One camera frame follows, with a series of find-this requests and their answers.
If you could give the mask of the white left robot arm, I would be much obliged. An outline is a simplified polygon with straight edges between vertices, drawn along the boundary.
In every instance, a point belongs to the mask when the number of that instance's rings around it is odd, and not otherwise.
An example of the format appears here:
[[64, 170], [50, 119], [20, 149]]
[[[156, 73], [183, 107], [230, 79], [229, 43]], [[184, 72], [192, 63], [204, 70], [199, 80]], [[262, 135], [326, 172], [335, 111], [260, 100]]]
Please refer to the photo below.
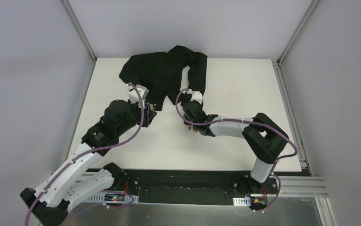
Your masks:
[[57, 171], [38, 187], [27, 187], [21, 192], [20, 197], [29, 208], [24, 224], [28, 225], [30, 216], [34, 215], [44, 226], [58, 226], [76, 206], [92, 195], [108, 188], [115, 191], [126, 189], [126, 173], [113, 162], [103, 166], [89, 179], [80, 183], [77, 179], [111, 149], [135, 138], [132, 135], [119, 142], [121, 135], [134, 126], [147, 128], [156, 114], [154, 105], [148, 102], [141, 107], [138, 102], [130, 100], [112, 101]]

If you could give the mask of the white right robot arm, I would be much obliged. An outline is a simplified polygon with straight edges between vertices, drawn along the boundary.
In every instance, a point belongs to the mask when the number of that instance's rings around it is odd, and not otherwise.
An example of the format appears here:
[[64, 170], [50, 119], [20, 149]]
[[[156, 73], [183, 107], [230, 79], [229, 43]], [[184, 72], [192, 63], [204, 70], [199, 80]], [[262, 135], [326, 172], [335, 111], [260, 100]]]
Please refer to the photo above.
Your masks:
[[254, 193], [266, 188], [266, 180], [289, 142], [289, 136], [276, 123], [264, 113], [257, 113], [246, 120], [206, 114], [202, 104], [197, 101], [184, 104], [183, 111], [184, 123], [203, 136], [245, 139], [256, 156], [248, 187]]

